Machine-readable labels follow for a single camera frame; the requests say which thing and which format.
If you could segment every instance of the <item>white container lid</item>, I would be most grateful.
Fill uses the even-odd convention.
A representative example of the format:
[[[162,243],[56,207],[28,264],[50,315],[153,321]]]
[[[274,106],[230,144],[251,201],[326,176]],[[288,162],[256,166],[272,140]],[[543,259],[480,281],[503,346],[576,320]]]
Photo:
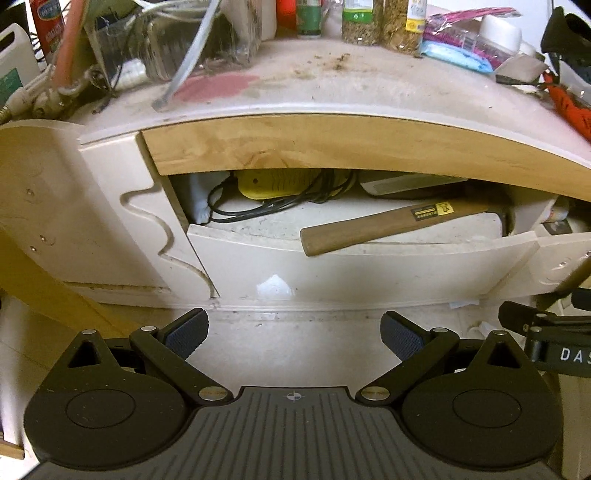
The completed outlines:
[[[480,36],[511,54],[519,52],[521,47],[521,29],[494,15],[482,17]]]

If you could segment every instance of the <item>curved wooden panel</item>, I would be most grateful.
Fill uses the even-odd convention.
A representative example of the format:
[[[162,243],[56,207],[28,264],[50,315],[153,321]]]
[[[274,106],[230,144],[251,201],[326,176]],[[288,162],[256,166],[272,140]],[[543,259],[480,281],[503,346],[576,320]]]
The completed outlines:
[[[506,138],[427,122],[285,114],[188,122],[142,133],[161,175],[296,167],[413,171],[591,201],[589,168]]]

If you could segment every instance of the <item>cabinet drawer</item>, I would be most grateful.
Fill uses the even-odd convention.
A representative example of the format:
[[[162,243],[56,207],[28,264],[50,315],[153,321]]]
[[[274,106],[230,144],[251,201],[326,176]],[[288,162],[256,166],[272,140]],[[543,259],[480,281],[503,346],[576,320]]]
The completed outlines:
[[[220,306],[390,308],[488,294],[537,247],[534,232],[465,244],[370,242],[306,257],[296,240],[191,225]]]

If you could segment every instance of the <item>white plastic jug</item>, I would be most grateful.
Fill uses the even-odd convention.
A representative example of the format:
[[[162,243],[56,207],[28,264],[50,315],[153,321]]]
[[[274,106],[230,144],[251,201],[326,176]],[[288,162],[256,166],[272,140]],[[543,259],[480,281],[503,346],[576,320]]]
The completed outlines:
[[[40,73],[29,35],[13,23],[0,33],[0,107]]]

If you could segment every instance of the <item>glass jar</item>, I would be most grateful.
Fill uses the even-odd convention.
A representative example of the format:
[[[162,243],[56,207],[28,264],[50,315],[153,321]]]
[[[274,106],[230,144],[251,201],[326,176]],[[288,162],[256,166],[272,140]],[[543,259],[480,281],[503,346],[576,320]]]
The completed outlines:
[[[382,43],[390,50],[415,54],[421,45],[427,0],[386,0]]]
[[[357,45],[377,45],[382,35],[384,0],[345,0],[342,38]]]

